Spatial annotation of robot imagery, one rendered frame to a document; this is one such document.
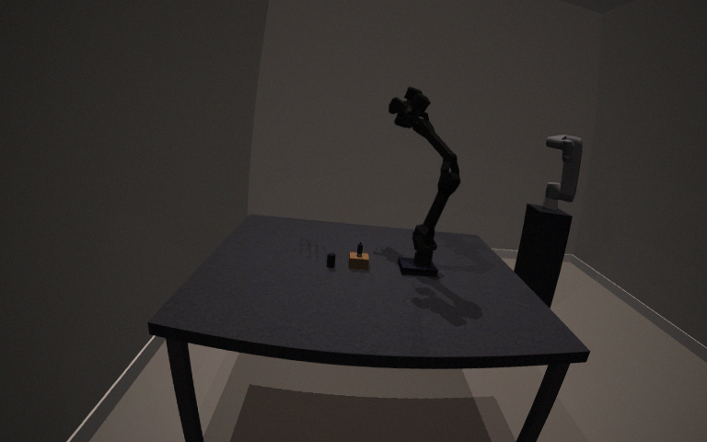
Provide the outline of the tan wooden block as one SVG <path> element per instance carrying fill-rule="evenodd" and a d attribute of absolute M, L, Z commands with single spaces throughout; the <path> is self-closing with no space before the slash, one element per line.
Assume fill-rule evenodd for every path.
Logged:
<path fill-rule="evenodd" d="M 369 257 L 367 253 L 362 253 L 362 257 L 357 256 L 357 252 L 350 252 L 349 269 L 368 270 Z"/>

